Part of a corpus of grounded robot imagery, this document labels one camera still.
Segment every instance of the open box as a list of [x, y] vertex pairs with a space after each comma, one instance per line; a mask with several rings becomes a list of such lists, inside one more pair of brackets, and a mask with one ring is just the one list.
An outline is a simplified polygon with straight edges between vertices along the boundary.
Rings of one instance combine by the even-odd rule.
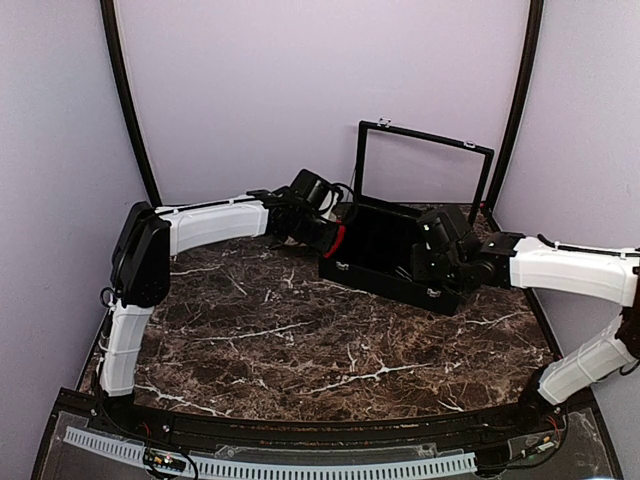
[[367, 135], [370, 130], [425, 140], [481, 155], [482, 170], [468, 216], [471, 225], [478, 215], [493, 161], [492, 149], [415, 130], [361, 121], [358, 128], [354, 183], [358, 211], [348, 225], [340, 247], [330, 258], [320, 259], [320, 277], [398, 302], [453, 315], [462, 301], [460, 291], [450, 287], [443, 288], [440, 282], [417, 282], [411, 279], [411, 247], [415, 243], [424, 242], [416, 220], [424, 212], [362, 193]]

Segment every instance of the red strap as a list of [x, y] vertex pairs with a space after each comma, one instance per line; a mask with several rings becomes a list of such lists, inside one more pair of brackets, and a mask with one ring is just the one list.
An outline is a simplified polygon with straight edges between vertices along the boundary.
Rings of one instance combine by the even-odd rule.
[[338, 227], [338, 234], [336, 235], [336, 241], [334, 242], [333, 246], [329, 249], [329, 251], [324, 254], [324, 258], [329, 258], [331, 255], [336, 253], [336, 250], [340, 248], [340, 245], [344, 240], [344, 234], [346, 231], [347, 231], [347, 228], [344, 225], [340, 225]]

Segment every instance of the black pole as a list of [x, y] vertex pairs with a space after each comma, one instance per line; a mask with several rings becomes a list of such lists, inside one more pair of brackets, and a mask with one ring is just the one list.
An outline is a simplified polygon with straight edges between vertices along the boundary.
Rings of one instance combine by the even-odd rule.
[[122, 56], [122, 45], [120, 44], [120, 35], [118, 34], [118, 22], [116, 20], [116, 12], [113, 0], [100, 0], [102, 7], [102, 21], [104, 23], [104, 32], [107, 37], [107, 47], [109, 48], [109, 57], [111, 58], [111, 68], [113, 69], [113, 78], [118, 89], [120, 97], [120, 106], [124, 115], [127, 131], [129, 132], [129, 140], [133, 147], [133, 153], [138, 163], [138, 169], [142, 176], [144, 188], [147, 191], [149, 202], [152, 206], [158, 207], [162, 205], [158, 185], [153, 177], [151, 163], [144, 148], [140, 125], [138, 125], [138, 117], [133, 106], [133, 98], [129, 81], [127, 80], [127, 71], [124, 67], [124, 57]]
[[485, 208], [489, 213], [493, 212], [500, 195], [500, 189], [504, 183], [507, 174], [509, 161], [513, 153], [513, 147], [520, 128], [522, 120], [522, 112], [527, 99], [529, 83], [531, 81], [531, 72], [533, 71], [533, 61], [536, 56], [536, 47], [538, 46], [538, 36], [540, 34], [540, 25], [542, 23], [542, 9], [544, 0], [531, 0], [529, 5], [529, 20], [527, 21], [527, 32], [524, 37], [524, 47], [522, 49], [522, 58], [520, 60], [520, 70], [518, 71], [518, 80], [516, 81], [516, 89], [513, 94], [511, 103], [511, 111], [507, 120], [507, 128], [502, 138], [502, 146], [496, 161], [496, 168], [493, 173], [493, 179], [489, 186], [489, 192], [485, 200]]

